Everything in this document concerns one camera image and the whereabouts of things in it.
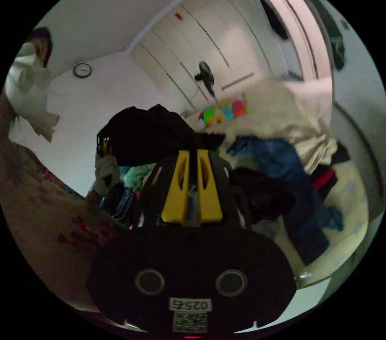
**white glove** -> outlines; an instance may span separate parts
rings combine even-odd
[[[119,182],[121,169],[118,167],[117,160],[112,155],[104,157],[95,155],[95,184],[94,191],[105,197],[109,189]]]

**toy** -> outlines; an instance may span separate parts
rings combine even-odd
[[[212,107],[205,109],[200,114],[199,121],[203,121],[208,127],[248,113],[250,113],[250,109],[248,108],[247,100],[245,95],[241,94],[234,99],[217,102]]]

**black cloth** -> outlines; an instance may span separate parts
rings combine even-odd
[[[331,158],[331,165],[347,162],[350,159],[351,158],[347,148],[342,143],[338,142],[338,150],[336,150],[335,154]]]
[[[195,132],[180,115],[160,104],[149,110],[126,108],[98,135],[109,138],[118,166],[157,163],[180,150],[214,150],[225,138],[224,134]]]
[[[261,5],[267,15],[269,24],[271,28],[283,39],[288,40],[287,31],[284,28],[284,25],[281,23],[280,19],[277,17],[275,11],[264,1],[260,0]]]
[[[295,204],[295,198],[283,189],[282,182],[261,172],[239,167],[229,173],[229,181],[244,189],[251,224],[262,219],[276,221]]]
[[[338,182],[335,171],[330,166],[324,164],[319,164],[309,177],[322,201],[327,198],[331,189]]]

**wardrobe door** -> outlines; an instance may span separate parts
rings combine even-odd
[[[155,85],[162,91],[178,111],[194,110],[194,107],[186,100],[185,96],[177,88],[168,76],[166,70],[155,60],[155,58],[142,46],[138,44],[130,53],[136,64],[148,74]]]

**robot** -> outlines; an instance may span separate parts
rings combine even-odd
[[[86,284],[105,317],[149,334],[204,337],[284,312],[293,272],[274,241],[251,229],[231,172],[210,151],[180,151],[156,164],[135,207],[125,209],[121,195],[131,228],[98,252]]]

